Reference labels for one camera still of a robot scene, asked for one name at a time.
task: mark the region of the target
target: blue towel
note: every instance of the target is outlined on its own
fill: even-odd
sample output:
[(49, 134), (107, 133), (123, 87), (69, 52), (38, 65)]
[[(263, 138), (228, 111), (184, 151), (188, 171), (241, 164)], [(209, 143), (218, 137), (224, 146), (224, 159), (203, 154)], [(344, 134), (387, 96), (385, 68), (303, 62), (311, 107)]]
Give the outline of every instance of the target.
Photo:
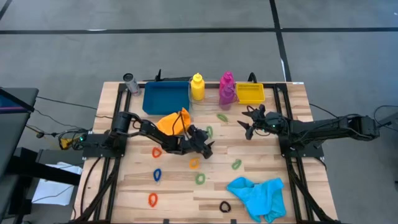
[(243, 202), (251, 218), (261, 222), (261, 215), (272, 223), (276, 218), (286, 215), (280, 178), (255, 184), (244, 177), (239, 177), (229, 183), (226, 188)]

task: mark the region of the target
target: wooden tabletop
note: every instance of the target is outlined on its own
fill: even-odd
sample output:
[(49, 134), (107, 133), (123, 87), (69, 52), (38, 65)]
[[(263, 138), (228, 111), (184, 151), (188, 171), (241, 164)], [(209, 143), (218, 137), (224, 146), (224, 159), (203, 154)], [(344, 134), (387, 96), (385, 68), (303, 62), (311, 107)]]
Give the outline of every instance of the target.
[[(104, 83), (97, 115), (113, 115), (114, 104), (118, 91), (118, 82)], [(311, 121), (312, 115), (308, 104), (307, 93), (303, 84), (287, 83), (289, 99), (294, 119)], [(264, 89), (266, 111), (276, 111), (273, 91)], [(132, 97), (129, 111), (138, 114), (143, 119), (158, 122), (161, 116), (152, 116), (142, 110), (144, 93)], [(280, 100), (286, 116), (282, 93)], [(237, 120), (252, 123), (251, 119), (241, 114), (246, 105), (234, 104), (229, 111), (222, 111), (217, 104), (218, 89), (206, 89), (205, 104), (194, 104), (190, 108), (192, 124), (201, 129), (213, 127), (213, 155), (204, 159), (201, 154), (189, 153), (184, 156), (163, 153), (159, 158), (152, 157), (152, 148), (159, 146), (154, 141), (143, 136), (131, 138), (127, 142), (125, 156), (121, 160), (118, 175), (118, 186), (114, 199), (112, 223), (162, 223), (167, 218), (170, 223), (230, 223), (237, 219), (238, 223), (254, 223), (241, 201), (226, 190), (227, 184), (237, 177), (246, 177), (253, 182), (264, 182), (280, 177), (284, 183), (283, 198), (286, 216), (274, 223), (294, 223), (294, 208), (289, 187), (285, 159), (280, 155), (279, 142), (276, 135), (266, 137), (255, 134), (251, 141), (245, 138), (245, 130)], [(217, 113), (225, 114), (229, 122), (224, 123)], [(111, 127), (111, 120), (96, 118), (93, 131), (103, 133)], [(197, 170), (189, 168), (192, 158), (200, 158)], [(242, 160), (238, 170), (232, 170), (231, 165), (236, 159)], [(85, 162), (80, 185), (75, 200), (77, 216), (80, 214), (81, 192), (87, 173), (96, 159)], [(86, 208), (98, 192), (103, 160), (99, 161), (90, 176), (86, 187), (84, 208)], [(330, 217), (337, 219), (335, 206), (330, 192), (328, 177), (324, 166), (313, 158), (303, 158), (308, 189), (319, 206)], [(162, 169), (160, 185), (154, 182), (152, 176), (155, 169)], [(195, 183), (198, 173), (206, 175), (203, 185)], [(298, 191), (302, 217), (306, 218), (303, 198)], [(156, 193), (159, 197), (157, 205), (152, 208), (148, 204), (148, 196)], [(232, 206), (230, 213), (219, 211), (220, 203), (225, 200)], [(108, 194), (104, 196), (101, 218), (105, 217)]]

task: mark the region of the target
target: blue ring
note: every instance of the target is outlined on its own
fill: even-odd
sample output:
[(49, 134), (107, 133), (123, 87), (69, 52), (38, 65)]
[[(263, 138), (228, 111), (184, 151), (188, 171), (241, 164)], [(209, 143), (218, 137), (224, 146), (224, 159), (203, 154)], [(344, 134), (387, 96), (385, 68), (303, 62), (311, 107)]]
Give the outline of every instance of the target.
[(162, 176), (162, 170), (156, 169), (156, 170), (154, 171), (154, 180), (155, 180), (156, 182), (160, 181), (160, 177), (161, 177), (161, 176)]

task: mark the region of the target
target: yellow squeeze bottle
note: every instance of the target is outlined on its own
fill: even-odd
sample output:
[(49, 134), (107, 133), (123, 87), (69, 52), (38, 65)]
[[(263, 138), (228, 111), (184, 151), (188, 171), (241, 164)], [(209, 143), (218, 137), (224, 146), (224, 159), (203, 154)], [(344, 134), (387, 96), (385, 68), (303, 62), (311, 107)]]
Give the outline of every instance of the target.
[(194, 100), (203, 100), (205, 97), (205, 81), (199, 73), (194, 74), (192, 78), (191, 93)]

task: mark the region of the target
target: yellow tray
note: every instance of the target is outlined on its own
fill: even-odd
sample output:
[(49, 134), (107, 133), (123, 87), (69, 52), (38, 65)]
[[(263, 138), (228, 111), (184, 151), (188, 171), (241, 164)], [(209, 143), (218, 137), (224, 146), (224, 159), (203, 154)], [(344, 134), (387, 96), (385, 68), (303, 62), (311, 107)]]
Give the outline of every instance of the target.
[(260, 104), (266, 100), (262, 83), (237, 83), (239, 104)]

